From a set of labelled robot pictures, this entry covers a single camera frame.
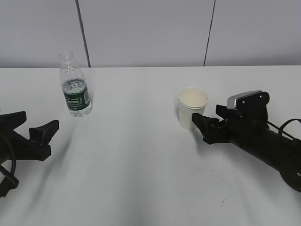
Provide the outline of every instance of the water bottle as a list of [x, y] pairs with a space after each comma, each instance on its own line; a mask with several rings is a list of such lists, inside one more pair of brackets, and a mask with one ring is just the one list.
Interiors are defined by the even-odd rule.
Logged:
[[60, 53], [60, 82], [68, 110], [74, 117], [83, 117], [92, 110], [83, 71], [74, 62], [71, 51]]

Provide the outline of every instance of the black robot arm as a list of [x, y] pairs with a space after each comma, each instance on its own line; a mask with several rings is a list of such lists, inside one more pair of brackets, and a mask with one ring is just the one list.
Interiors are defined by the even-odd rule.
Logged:
[[268, 102], [267, 92], [246, 92], [229, 97], [227, 106], [216, 106], [222, 121], [198, 113], [192, 115], [192, 121], [206, 143], [233, 143], [278, 170], [291, 188], [301, 192], [301, 141], [283, 132], [288, 123], [299, 119], [289, 120], [275, 133], [268, 125]]
[[[19, 181], [15, 178], [17, 160], [44, 161], [50, 156], [49, 142], [59, 129], [58, 120], [30, 128], [30, 139], [14, 131], [26, 121], [25, 112], [0, 115], [0, 172], [5, 176], [0, 183], [0, 197], [5, 197], [9, 190], [17, 188]], [[7, 171], [1, 164], [11, 160], [11, 170]]]

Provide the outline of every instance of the white paper cup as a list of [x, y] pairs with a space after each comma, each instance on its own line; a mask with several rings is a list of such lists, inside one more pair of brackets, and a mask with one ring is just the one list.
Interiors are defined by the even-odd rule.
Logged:
[[192, 122], [192, 114], [203, 114], [209, 102], [207, 93], [196, 87], [182, 89], [178, 95], [178, 119], [184, 129], [195, 129], [197, 126]]

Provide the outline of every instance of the white table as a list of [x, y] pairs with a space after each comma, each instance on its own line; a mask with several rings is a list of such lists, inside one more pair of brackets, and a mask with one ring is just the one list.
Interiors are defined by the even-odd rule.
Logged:
[[[45, 162], [18, 161], [20, 185], [0, 199], [1, 226], [299, 226], [301, 194], [232, 144], [182, 129], [177, 92], [215, 105], [265, 90], [269, 120], [301, 117], [300, 66], [85, 68], [93, 110], [69, 115], [58, 69], [0, 69], [1, 114], [25, 110], [17, 132], [60, 121]], [[297, 123], [286, 129], [301, 137]]]

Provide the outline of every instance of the cup rim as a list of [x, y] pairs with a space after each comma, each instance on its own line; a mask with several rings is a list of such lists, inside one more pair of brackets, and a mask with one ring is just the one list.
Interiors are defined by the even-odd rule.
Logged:
[[[206, 102], [204, 105], [202, 105], [201, 107], [190, 107], [190, 106], [187, 106], [187, 105], [184, 104], [184, 103], [181, 101], [181, 99], [180, 99], [180, 93], [181, 93], [183, 90], [185, 90], [185, 89], [198, 89], [198, 90], [204, 92], [204, 93], [207, 95], [207, 102]], [[209, 96], [208, 96], [208, 94], [207, 94], [204, 90], [202, 90], [202, 89], [200, 89], [200, 88], [198, 88], [198, 87], [185, 87], [185, 88], [182, 88], [182, 89], [180, 90], [180, 92], [178, 93], [178, 101], [179, 101], [179, 103], [180, 103], [181, 105], [183, 105], [184, 107], [187, 107], [187, 108], [189, 108], [189, 109], [201, 109], [201, 108], [206, 107], [207, 104], [209, 103]]]

